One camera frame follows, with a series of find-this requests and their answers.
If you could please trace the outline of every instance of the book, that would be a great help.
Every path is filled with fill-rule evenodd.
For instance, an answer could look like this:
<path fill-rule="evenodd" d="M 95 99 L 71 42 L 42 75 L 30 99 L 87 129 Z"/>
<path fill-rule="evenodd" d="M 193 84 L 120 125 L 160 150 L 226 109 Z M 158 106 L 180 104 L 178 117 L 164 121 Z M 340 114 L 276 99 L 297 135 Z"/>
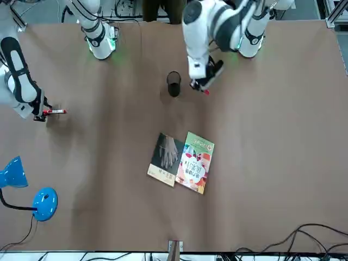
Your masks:
<path fill-rule="evenodd" d="M 147 174 L 174 187 L 183 149 L 184 144 L 181 141 L 160 133 Z"/>
<path fill-rule="evenodd" d="M 203 194 L 213 150 L 214 143 L 189 132 L 175 181 Z"/>

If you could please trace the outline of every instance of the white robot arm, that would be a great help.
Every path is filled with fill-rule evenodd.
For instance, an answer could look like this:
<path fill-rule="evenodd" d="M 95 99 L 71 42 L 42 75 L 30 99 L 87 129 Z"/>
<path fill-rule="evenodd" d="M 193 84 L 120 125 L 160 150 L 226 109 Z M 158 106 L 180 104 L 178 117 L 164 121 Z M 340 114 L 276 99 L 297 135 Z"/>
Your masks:
<path fill-rule="evenodd" d="M 234 10 L 221 0 L 194 0 L 183 12 L 183 34 L 187 46 L 191 87 L 207 91 L 223 69 L 209 55 L 209 39 L 223 52 L 237 52 L 241 38 L 261 0 L 242 0 Z"/>
<path fill-rule="evenodd" d="M 102 23 L 97 13 L 100 0 L 65 0 L 65 3 L 81 24 L 93 55 L 99 60 L 109 57 L 116 48 L 117 29 Z"/>
<path fill-rule="evenodd" d="M 295 0 L 265 0 L 260 4 L 243 36 L 239 53 L 246 58 L 254 57 L 262 46 L 266 26 L 273 17 L 273 9 L 288 10 Z"/>
<path fill-rule="evenodd" d="M 100 0 L 65 0 L 86 35 L 90 50 L 103 60 L 115 50 L 115 28 L 102 23 L 97 11 Z M 34 114 L 35 121 L 45 121 L 52 111 L 44 91 L 32 80 L 17 36 L 9 0 L 0 0 L 0 104 L 12 107 L 20 116 Z"/>
<path fill-rule="evenodd" d="M 43 106 L 52 107 L 30 76 L 16 27 L 9 6 L 0 0 L 0 104 L 11 106 L 23 118 L 34 114 L 34 120 L 45 121 Z"/>

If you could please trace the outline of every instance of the desk lamp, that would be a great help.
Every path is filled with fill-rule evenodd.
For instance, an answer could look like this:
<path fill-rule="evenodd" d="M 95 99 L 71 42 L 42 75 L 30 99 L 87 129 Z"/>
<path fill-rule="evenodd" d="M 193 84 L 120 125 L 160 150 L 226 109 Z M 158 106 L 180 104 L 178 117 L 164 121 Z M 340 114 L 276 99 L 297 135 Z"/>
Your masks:
<path fill-rule="evenodd" d="M 19 156 L 10 161 L 4 170 L 0 170 L 0 200 L 5 207 L 17 210 L 29 210 L 33 212 L 38 221 L 49 220 L 58 205 L 58 196 L 53 188 L 42 188 L 36 193 L 32 207 L 18 207 L 6 203 L 2 194 L 2 188 L 11 186 L 14 188 L 23 188 L 28 186 L 26 175 Z"/>

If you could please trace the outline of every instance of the table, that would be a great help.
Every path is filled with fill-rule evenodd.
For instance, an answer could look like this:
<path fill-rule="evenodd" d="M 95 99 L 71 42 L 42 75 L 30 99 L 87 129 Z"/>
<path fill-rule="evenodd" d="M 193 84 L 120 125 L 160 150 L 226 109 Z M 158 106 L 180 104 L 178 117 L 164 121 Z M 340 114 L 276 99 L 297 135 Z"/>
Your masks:
<path fill-rule="evenodd" d="M 214 52 L 225 71 L 210 96 L 189 88 L 180 26 L 120 25 L 119 51 L 96 60 L 76 24 L 37 25 L 20 35 L 33 79 L 67 115 L 47 124 L 0 110 L 0 165 L 20 155 L 29 187 L 5 188 L 31 205 L 54 187 L 55 216 L 17 250 L 255 251 L 298 225 L 348 231 L 348 81 L 324 21 L 270 22 L 248 60 Z M 178 71 L 172 99 L 166 75 Z M 146 172 L 159 132 L 191 131 L 215 143 L 204 195 Z M 0 206 L 0 245 L 21 239 L 30 213 Z M 342 236 L 307 229 L 324 244 Z M 270 251 L 286 251 L 288 245 Z M 298 235 L 294 252 L 316 252 Z"/>

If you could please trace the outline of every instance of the lamp base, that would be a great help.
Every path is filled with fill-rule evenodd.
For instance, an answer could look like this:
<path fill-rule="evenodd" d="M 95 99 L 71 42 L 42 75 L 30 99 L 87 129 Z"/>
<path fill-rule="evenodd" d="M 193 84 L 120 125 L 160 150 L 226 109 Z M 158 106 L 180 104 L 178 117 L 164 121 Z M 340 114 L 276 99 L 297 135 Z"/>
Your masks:
<path fill-rule="evenodd" d="M 37 208 L 33 211 L 34 217 L 38 221 L 49 220 L 58 206 L 58 195 L 52 188 L 42 188 L 36 193 L 33 200 L 33 208 Z"/>

